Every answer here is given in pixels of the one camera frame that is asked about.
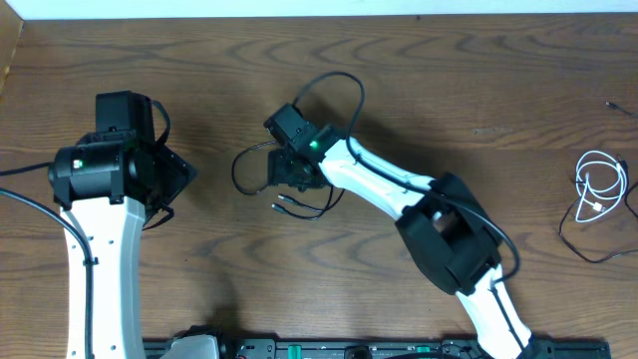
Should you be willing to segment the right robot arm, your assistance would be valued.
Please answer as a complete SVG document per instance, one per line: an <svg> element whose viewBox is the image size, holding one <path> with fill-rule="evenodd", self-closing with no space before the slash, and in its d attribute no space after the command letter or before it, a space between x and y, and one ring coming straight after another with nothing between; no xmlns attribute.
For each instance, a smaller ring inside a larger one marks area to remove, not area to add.
<svg viewBox="0 0 638 359"><path fill-rule="evenodd" d="M350 133L318 129L286 104L264 123L283 148L329 184L352 192L390 216L415 265L441 291L456 296L480 349L492 358L528 358L532 334L506 291L510 278L499 248L511 239L465 183L403 170L366 150Z"/></svg>

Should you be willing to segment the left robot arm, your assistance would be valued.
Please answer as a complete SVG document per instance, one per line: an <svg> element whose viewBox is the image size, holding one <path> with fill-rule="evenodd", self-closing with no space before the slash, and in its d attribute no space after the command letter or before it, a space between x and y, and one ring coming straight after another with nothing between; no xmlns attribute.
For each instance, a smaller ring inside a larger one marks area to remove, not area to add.
<svg viewBox="0 0 638 359"><path fill-rule="evenodd" d="M96 97L96 129L48 170L69 264L70 358L143 358L139 260L144 230L174 216L195 168L154 130L162 105L131 91Z"/></svg>

